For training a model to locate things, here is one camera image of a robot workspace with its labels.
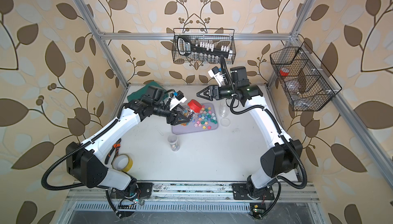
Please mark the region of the clear jar of star candies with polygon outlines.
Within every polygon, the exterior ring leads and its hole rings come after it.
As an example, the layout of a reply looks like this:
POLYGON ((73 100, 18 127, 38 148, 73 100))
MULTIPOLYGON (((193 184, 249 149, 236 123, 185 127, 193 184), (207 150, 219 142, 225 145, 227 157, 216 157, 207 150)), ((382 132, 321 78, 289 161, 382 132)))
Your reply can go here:
POLYGON ((226 100, 221 100, 220 107, 219 107, 219 116, 225 118, 230 113, 229 106, 227 105, 226 100))

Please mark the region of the red lidded clear jar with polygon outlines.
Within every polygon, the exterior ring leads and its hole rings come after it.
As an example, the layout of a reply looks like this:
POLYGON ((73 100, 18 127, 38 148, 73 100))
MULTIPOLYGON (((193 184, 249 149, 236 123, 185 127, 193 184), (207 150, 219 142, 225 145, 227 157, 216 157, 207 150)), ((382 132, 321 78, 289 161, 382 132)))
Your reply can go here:
POLYGON ((185 117, 187 117, 189 119, 189 121, 192 121, 194 119, 194 116, 201 111, 202 105, 194 99, 189 101, 187 103, 187 105, 188 105, 188 107, 185 108, 181 112, 181 114, 184 115, 185 117))

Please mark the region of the clear jar lid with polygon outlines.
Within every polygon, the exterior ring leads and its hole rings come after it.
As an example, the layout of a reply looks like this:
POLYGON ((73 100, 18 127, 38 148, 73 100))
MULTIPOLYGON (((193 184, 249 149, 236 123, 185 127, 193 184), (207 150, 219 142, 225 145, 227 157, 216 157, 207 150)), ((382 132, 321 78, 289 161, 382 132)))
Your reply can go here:
POLYGON ((231 121, 228 118, 222 118, 220 123, 223 127, 229 127, 231 124, 231 121))

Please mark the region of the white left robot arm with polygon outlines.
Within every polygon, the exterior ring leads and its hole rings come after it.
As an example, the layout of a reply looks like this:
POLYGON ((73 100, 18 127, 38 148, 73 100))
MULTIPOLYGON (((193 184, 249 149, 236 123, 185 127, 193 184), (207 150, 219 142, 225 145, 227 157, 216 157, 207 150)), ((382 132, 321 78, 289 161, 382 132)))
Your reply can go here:
POLYGON ((172 126, 188 123, 190 119, 176 109, 169 110, 161 103, 146 103, 133 100, 124 103, 118 115, 100 131, 80 144, 71 143, 65 156, 57 160, 44 173, 41 184, 50 191, 60 191, 81 186, 88 188, 115 188, 126 190, 135 182, 127 173, 108 168, 102 163, 110 148, 129 130, 145 118, 156 115, 165 117, 172 126), (50 173, 62 162, 67 163, 68 173, 79 181, 78 184, 52 186, 48 183, 50 173))

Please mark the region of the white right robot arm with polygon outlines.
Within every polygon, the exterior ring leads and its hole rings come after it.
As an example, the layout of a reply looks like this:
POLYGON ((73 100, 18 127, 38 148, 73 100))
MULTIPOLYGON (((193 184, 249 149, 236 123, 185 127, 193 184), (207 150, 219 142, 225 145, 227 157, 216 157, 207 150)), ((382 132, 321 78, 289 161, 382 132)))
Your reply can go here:
POLYGON ((263 92, 256 85, 231 87, 210 85, 196 93, 205 100, 230 99, 232 114, 251 113, 267 144, 260 169, 247 178, 246 191, 251 199, 261 198, 274 183, 284 181, 295 189, 304 189, 308 176, 300 159, 303 145, 293 140, 270 111, 263 92))

